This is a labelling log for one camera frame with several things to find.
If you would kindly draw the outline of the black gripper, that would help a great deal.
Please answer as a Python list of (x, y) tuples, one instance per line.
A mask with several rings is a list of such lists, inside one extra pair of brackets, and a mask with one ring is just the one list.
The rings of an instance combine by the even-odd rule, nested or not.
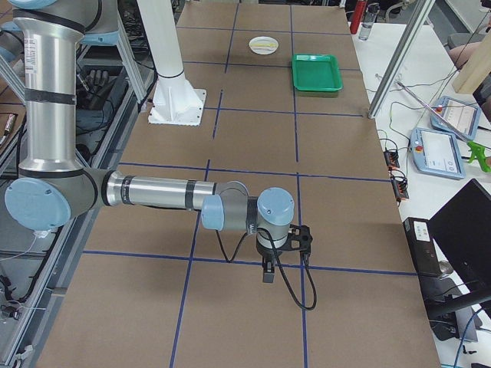
[[(275, 265), (278, 264), (274, 251), (272, 248), (265, 247), (264, 245), (256, 242), (256, 250), (262, 256), (262, 282), (273, 283), (275, 278)], [(277, 255), (287, 252), (287, 247), (276, 248)]]

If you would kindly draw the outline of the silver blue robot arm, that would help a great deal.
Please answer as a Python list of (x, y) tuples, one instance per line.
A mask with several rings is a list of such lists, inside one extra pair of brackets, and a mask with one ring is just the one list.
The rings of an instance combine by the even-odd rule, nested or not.
[(60, 227), (102, 206), (145, 205), (198, 211), (207, 229), (256, 236), (263, 279), (282, 269), (279, 256), (293, 239), (294, 201), (270, 188), (253, 197), (240, 182), (201, 182), (125, 176), (92, 169), (76, 159), (76, 50), (85, 36), (119, 31), (115, 1), (15, 1), (24, 35), (28, 148), (5, 205), (34, 231)]

